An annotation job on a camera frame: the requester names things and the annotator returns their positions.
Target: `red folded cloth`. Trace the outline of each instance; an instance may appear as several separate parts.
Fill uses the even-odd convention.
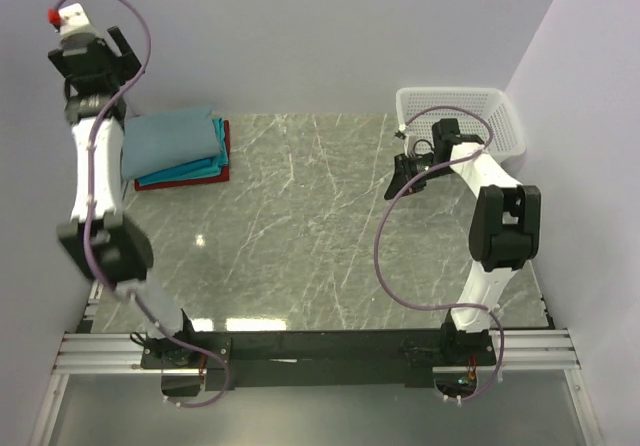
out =
[[[231,134],[229,133],[229,121],[226,120],[224,122],[224,144],[227,147],[229,164],[222,168],[222,172],[218,176],[201,179],[186,179],[184,181],[167,181],[164,183],[149,184],[147,186],[140,186],[136,179],[133,186],[136,191],[148,191],[150,189],[175,188],[177,186],[189,186],[192,184],[223,183],[225,181],[229,181],[229,167],[231,166]]]

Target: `blue folded cloth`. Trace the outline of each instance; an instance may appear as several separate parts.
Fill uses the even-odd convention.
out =
[[[214,119],[213,129],[220,140],[221,151],[219,155],[212,158],[191,161],[173,168],[158,171],[157,173],[148,174],[138,178],[138,184],[140,184],[140,186],[148,186],[150,184],[168,181],[185,181],[187,179],[202,179],[218,176],[222,172],[222,168],[229,164],[229,155],[224,143],[224,120],[222,118]]]
[[[122,147],[122,177],[136,179],[221,151],[211,128],[211,107],[179,109],[128,121]]]

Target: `white wall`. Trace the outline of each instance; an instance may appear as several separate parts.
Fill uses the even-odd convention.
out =
[[[88,288],[55,241],[75,191],[62,82],[47,59],[55,0],[0,0],[0,443],[31,434],[60,338]]]
[[[139,38],[121,7],[83,1]],[[504,89],[552,0],[131,1],[154,39],[143,112],[392,112],[404,86]]]
[[[512,79],[523,182],[543,194],[536,272],[571,331],[607,444],[640,422],[640,0],[555,0]]]

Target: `white plastic basket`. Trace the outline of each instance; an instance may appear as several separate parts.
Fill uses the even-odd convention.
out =
[[[413,115],[431,106],[458,106],[487,120],[495,133],[489,153],[498,162],[521,155],[525,151],[520,121],[509,98],[499,89],[402,88],[396,94],[400,124],[405,124]],[[431,125],[442,118],[457,118],[460,132],[464,134],[478,134],[485,141],[489,137],[482,124],[453,110],[427,113],[411,123],[406,132],[432,141]],[[416,145],[417,153],[424,154],[428,151],[429,147],[426,144],[421,142]]]

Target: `marble tabletop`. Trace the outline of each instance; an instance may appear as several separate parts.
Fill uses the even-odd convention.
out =
[[[393,115],[236,115],[228,183],[127,192],[148,234],[153,275],[202,329],[438,327],[444,312],[408,310],[382,291],[373,238],[387,206]],[[471,258],[475,198],[456,175],[403,198],[381,242],[391,287],[423,304],[455,302]],[[547,326],[530,265],[506,287],[505,326]],[[104,295],[93,332],[140,330]]]

